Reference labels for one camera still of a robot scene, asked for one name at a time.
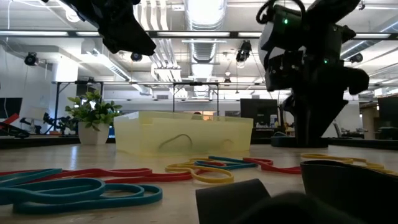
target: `white flower pot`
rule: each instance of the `white flower pot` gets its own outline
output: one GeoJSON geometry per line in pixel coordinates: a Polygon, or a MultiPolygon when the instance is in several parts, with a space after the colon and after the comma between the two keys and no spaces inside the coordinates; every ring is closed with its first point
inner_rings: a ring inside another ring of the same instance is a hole
{"type": "Polygon", "coordinates": [[[84,145],[105,144],[109,136],[108,124],[95,124],[99,131],[95,131],[93,127],[86,128],[87,122],[79,122],[79,139],[84,145]]]}

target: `table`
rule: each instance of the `table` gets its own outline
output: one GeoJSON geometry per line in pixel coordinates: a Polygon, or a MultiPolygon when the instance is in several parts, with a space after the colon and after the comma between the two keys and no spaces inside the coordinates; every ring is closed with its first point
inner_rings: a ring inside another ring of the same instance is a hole
{"type": "MultiPolygon", "coordinates": [[[[301,153],[325,153],[334,156],[362,157],[386,165],[387,169],[398,170],[398,153],[380,149],[362,149],[353,147],[330,146],[327,149],[281,149],[271,145],[255,145],[248,152],[219,154],[219,156],[242,158],[258,157],[272,159],[277,167],[299,165],[301,153]]],[[[100,167],[104,169],[132,169],[148,167],[154,172],[164,172],[169,164],[185,162],[190,157],[207,155],[175,156],[175,157],[135,157],[116,153],[114,144],[102,146],[64,145],[0,151],[0,171],[19,169],[44,169],[59,167],[64,169],[87,169],[100,167]]],[[[260,179],[271,195],[286,191],[303,192],[304,187],[300,175],[276,174],[263,172],[255,168],[234,170],[235,181],[260,179]]],[[[11,213],[11,206],[0,207],[2,224],[8,223],[198,223],[195,201],[195,190],[209,187],[210,184],[184,181],[157,184],[164,190],[161,202],[142,207],[115,208],[109,210],[92,210],[60,215],[27,216],[11,213]]]]}

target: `potted plant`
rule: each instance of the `potted plant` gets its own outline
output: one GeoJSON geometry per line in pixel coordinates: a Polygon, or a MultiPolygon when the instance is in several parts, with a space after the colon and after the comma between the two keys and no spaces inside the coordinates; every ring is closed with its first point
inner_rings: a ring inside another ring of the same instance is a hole
{"type": "Polygon", "coordinates": [[[113,118],[119,116],[118,109],[122,106],[115,105],[114,101],[105,103],[99,90],[81,96],[87,100],[82,104],[79,97],[68,99],[79,107],[65,107],[65,111],[79,121],[78,132],[82,144],[105,144],[109,135],[109,125],[113,118]]]}

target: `green leaves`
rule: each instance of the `green leaves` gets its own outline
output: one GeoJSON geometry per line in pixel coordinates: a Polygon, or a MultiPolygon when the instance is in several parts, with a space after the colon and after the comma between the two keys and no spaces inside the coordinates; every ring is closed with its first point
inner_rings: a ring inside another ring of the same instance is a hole
{"type": "Polygon", "coordinates": [[[115,105],[114,101],[110,103],[104,102],[99,90],[96,90],[94,93],[88,92],[82,95],[81,98],[86,99],[83,104],[81,104],[79,97],[69,97],[70,101],[80,106],[78,108],[66,106],[65,111],[77,120],[87,122],[86,128],[92,127],[96,131],[99,131],[96,124],[111,124],[113,118],[119,116],[117,110],[122,108],[120,105],[115,105]],[[91,107],[90,102],[95,103],[94,108],[91,107]]]}

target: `translucent yellow container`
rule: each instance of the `translucent yellow container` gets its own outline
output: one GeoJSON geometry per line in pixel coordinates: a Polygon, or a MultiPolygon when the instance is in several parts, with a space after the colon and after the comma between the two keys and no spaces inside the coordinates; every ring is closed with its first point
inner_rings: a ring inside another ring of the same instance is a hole
{"type": "Polygon", "coordinates": [[[116,147],[139,156],[247,151],[253,120],[140,111],[114,119],[116,147]]]}

